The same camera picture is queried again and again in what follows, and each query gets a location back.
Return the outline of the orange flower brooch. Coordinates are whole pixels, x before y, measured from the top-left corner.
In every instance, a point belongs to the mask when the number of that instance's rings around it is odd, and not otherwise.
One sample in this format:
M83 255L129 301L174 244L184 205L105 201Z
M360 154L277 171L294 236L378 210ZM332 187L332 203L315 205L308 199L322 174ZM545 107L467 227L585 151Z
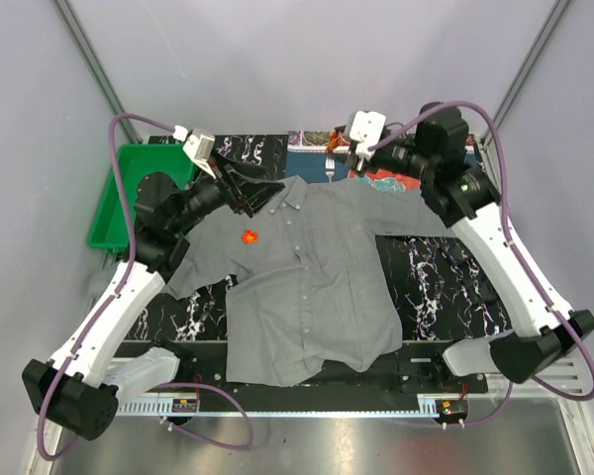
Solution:
M253 230L246 229L242 235L242 241L246 245L254 244L258 242L258 233Z

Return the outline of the grey button shirt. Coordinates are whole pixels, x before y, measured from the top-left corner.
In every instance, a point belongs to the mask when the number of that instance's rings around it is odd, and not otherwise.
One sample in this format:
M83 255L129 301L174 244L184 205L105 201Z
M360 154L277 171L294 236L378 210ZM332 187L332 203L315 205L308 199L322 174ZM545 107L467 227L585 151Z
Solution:
M376 238L447 235L417 191L379 191L357 179L284 190L254 217L220 208L189 234L166 294L182 299L234 277L227 292L231 382L293 386L337 361L357 372L398 350L402 324ZM258 242L246 245L246 229Z

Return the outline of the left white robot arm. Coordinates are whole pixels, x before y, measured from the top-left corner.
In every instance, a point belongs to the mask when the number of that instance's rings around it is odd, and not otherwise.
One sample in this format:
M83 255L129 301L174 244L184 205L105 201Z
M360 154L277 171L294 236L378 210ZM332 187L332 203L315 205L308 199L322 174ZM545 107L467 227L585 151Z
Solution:
M181 265L186 235L212 212L226 208L253 217L284 188L263 179L257 165L213 159L186 189L164 172L138 186L134 241L117 263L103 295L69 340L46 362L31 360L22 373L39 416L86 440L99 437L118 409L164 384L174 392L193 382L186 350L154 342L142 355L110 365L129 329Z

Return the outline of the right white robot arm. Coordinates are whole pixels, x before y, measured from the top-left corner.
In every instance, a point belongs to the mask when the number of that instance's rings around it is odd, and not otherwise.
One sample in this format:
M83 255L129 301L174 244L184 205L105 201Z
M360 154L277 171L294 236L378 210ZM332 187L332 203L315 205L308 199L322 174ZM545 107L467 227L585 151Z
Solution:
M425 204L464 244L496 291L511 328L448 346L430 367L430 380L451 392L472 373L499 373L517 384L573 349L583 351L594 316L575 310L552 286L524 248L508 214L507 186L495 186L478 165L466 160L469 125L466 101L429 103L420 115L391 131L378 112L351 114L341 129L349 143L346 165L363 174L387 170L420 182Z

